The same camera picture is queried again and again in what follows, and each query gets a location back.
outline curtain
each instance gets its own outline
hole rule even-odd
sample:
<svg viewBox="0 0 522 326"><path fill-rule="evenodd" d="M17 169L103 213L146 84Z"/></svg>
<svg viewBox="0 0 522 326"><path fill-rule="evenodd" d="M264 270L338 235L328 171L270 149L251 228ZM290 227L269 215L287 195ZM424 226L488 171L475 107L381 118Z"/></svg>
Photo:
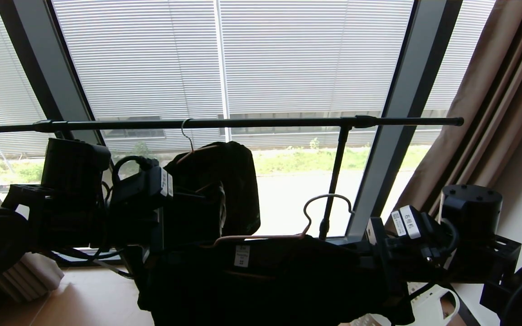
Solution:
<svg viewBox="0 0 522 326"><path fill-rule="evenodd" d="M522 0L495 3L448 117L464 126L443 128L396 208L435 214L444 186L490 187L513 154L522 138Z"/></svg>
<svg viewBox="0 0 522 326"><path fill-rule="evenodd" d="M56 262L41 254L28 252L0 275L0 288L15 301L26 302L57 289L63 277L64 273Z"/></svg>

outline robotic arm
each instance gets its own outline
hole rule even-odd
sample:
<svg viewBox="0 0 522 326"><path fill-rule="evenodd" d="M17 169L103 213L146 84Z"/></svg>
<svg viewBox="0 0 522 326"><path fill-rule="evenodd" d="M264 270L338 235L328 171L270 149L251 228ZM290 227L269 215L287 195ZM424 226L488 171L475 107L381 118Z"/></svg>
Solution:
<svg viewBox="0 0 522 326"><path fill-rule="evenodd" d="M108 202L107 148L50 139L42 183L11 185L0 207L0 273L29 251L59 260L91 246L85 258L95 261L116 248L156 325L336 326L366 313L406 325L420 294L406 282L484 283L481 305L502 325L522 324L521 244L495 234L502 196L493 190L445 187L437 221L405 206L392 212L396 233L372 217L355 243L305 235L215 245L222 195L177 191L157 161L130 159L139 172L116 179Z"/></svg>

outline window frame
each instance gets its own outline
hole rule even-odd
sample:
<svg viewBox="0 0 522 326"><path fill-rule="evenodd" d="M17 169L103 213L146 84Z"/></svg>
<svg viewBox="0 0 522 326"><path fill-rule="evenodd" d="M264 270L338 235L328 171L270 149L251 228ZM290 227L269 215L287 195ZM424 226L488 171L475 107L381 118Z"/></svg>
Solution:
<svg viewBox="0 0 522 326"><path fill-rule="evenodd" d="M420 117L461 5L462 2L448 0L414 1L382 117ZM46 117L95 120L51 0L0 0L0 13ZM223 115L229 114L226 103ZM383 209L414 131L413 126L377 128L362 182L358 184L356 213L350 217L346 236L329 241L346 243L363 237L369 218L379 216ZM74 136L106 145L98 130L74 132Z"/></svg>

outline corrugated metal wall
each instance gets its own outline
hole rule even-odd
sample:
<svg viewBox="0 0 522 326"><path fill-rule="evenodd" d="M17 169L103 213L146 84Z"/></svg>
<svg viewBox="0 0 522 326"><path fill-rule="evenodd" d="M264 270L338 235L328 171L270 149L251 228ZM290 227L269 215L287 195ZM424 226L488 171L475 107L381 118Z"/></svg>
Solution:
<svg viewBox="0 0 522 326"><path fill-rule="evenodd" d="M426 110L448 109L494 0L462 4ZM237 1L54 0L87 99L99 119L381 110L412 0ZM221 69L226 77L223 103ZM0 124L44 119L0 20ZM218 129L187 130L195 146L224 140ZM437 131L418 130L413 143ZM6 155L45 153L47 134L0 134ZM337 134L234 134L251 147L329 146ZM356 130L348 144L371 143ZM106 139L112 151L139 142L186 150L165 137Z"/></svg>

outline curtain fold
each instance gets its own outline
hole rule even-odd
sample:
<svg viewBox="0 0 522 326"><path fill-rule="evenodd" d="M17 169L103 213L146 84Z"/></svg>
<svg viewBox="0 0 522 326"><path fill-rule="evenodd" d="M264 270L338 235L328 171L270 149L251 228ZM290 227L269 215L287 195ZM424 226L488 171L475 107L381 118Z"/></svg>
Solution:
<svg viewBox="0 0 522 326"><path fill-rule="evenodd" d="M444 186L492 186L513 154L522 138L522 0L495 3L448 117L464 126L444 126L395 208L433 215Z"/></svg>
<svg viewBox="0 0 522 326"><path fill-rule="evenodd" d="M57 289L63 277L64 273L56 262L41 254L28 252L0 275L0 288L15 301L26 302Z"/></svg>

